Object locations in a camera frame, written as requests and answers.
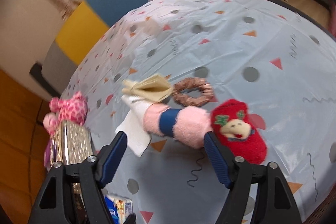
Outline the blue tempo tissue pack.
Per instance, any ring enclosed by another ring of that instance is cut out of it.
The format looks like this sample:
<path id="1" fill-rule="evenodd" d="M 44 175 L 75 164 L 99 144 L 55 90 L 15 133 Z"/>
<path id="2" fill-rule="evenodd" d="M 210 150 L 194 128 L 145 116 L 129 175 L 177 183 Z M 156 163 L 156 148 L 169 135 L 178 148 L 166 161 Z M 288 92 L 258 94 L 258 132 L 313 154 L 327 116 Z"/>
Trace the blue tempo tissue pack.
<path id="1" fill-rule="evenodd" d="M 114 223 L 124 223 L 133 213 L 133 203 L 129 198 L 107 194 L 104 199 Z"/>

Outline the white waffle cloth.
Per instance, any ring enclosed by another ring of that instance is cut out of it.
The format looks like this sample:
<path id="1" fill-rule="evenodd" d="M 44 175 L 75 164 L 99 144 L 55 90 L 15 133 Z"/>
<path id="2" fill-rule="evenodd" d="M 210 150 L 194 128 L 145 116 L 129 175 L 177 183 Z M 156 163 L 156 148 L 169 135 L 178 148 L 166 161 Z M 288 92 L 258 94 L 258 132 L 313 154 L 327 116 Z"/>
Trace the white waffle cloth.
<path id="1" fill-rule="evenodd" d="M 151 135 L 145 131 L 144 117 L 153 102 L 138 96 L 123 95 L 122 101 L 130 108 L 123 122 L 116 128 L 127 135 L 127 146 L 137 157 L 141 157 L 151 142 Z"/>

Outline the red reindeer sock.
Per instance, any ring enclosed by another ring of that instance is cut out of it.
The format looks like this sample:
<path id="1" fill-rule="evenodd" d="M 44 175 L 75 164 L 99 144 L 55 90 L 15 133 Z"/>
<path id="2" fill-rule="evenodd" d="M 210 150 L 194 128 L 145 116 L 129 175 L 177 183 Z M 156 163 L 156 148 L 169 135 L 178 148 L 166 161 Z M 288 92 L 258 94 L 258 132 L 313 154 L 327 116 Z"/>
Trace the red reindeer sock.
<path id="1" fill-rule="evenodd" d="M 251 164 L 261 164 L 267 147 L 248 114 L 248 105 L 230 99 L 212 110 L 211 127 L 222 145 L 234 156 L 241 156 Z"/>

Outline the beige mesh cloth bundle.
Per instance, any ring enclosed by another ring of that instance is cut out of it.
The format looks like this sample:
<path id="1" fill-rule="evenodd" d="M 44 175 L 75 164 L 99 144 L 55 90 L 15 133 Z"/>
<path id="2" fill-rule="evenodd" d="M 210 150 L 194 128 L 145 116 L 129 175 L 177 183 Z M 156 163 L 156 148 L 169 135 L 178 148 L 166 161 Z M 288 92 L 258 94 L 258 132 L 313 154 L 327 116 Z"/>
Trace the beige mesh cloth bundle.
<path id="1" fill-rule="evenodd" d="M 140 82 L 123 80 L 122 93 L 129 96 L 138 96 L 151 102 L 162 102 L 173 92 L 173 87 L 169 81 L 159 75 L 152 75 Z"/>

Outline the pink towel blue band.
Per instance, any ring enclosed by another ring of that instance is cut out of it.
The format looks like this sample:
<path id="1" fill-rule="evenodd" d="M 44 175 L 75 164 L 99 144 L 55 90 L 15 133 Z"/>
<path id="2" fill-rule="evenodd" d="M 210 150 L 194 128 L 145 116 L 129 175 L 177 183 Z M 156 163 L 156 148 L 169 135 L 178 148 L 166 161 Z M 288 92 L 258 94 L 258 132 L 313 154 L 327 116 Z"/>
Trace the pink towel blue band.
<path id="1" fill-rule="evenodd" d="M 145 131 L 168 136 L 193 149 L 202 148 L 205 134 L 212 131 L 210 114 L 195 106 L 173 109 L 154 103 L 145 111 L 142 121 Z"/>

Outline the brown satin scrunchie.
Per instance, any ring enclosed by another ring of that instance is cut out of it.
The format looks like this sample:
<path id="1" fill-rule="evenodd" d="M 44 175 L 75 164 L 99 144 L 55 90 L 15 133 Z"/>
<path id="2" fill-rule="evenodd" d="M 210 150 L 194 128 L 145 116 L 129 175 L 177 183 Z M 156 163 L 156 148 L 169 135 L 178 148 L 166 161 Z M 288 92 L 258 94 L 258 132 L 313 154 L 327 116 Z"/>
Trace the brown satin scrunchie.
<path id="1" fill-rule="evenodd" d="M 214 98 L 212 85 L 203 78 L 188 77 L 173 85 L 171 94 L 175 103 L 182 106 L 201 107 Z"/>

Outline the ornate silver tissue box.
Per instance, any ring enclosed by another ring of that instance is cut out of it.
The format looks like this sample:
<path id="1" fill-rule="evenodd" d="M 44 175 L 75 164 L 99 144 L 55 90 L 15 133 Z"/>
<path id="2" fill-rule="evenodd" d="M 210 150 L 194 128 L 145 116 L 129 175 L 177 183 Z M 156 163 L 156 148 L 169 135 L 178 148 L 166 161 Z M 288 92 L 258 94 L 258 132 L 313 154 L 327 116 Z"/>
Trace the ornate silver tissue box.
<path id="1" fill-rule="evenodd" d="M 91 134 L 84 126 L 64 120 L 51 137 L 49 152 L 50 166 L 57 161 L 64 165 L 81 163 L 94 154 Z"/>

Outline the purple snack box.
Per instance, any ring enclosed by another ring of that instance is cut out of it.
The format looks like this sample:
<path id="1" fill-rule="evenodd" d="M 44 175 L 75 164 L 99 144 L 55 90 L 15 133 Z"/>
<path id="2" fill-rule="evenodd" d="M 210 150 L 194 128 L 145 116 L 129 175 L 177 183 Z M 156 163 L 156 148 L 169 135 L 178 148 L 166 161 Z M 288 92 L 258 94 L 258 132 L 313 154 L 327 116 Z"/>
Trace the purple snack box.
<path id="1" fill-rule="evenodd" d="M 44 167 L 47 171 L 53 166 L 57 157 L 55 141 L 50 139 L 44 152 Z"/>

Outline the pink spotted plush toy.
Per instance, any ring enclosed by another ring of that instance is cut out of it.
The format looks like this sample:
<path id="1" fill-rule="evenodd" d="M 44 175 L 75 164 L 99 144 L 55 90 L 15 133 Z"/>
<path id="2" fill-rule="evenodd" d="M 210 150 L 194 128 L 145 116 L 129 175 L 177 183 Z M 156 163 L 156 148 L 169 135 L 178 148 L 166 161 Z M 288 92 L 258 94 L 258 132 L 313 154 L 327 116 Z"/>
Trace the pink spotted plush toy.
<path id="1" fill-rule="evenodd" d="M 51 112 L 43 119 L 43 126 L 50 136 L 56 133 L 62 121 L 71 121 L 82 126 L 88 112 L 87 99 L 81 91 L 76 92 L 70 99 L 52 98 L 49 103 Z"/>

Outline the grey yellow blue chair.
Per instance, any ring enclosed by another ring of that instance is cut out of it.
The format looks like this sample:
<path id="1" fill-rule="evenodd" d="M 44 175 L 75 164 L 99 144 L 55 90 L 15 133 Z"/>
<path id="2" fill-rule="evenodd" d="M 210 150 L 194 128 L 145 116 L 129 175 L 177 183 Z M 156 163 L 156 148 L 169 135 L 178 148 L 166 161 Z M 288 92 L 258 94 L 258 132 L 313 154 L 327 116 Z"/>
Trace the grey yellow blue chair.
<path id="1" fill-rule="evenodd" d="M 30 76 L 52 97 L 66 89 L 70 78 L 98 40 L 125 14 L 148 0 L 84 0 L 64 22 L 45 60 Z"/>

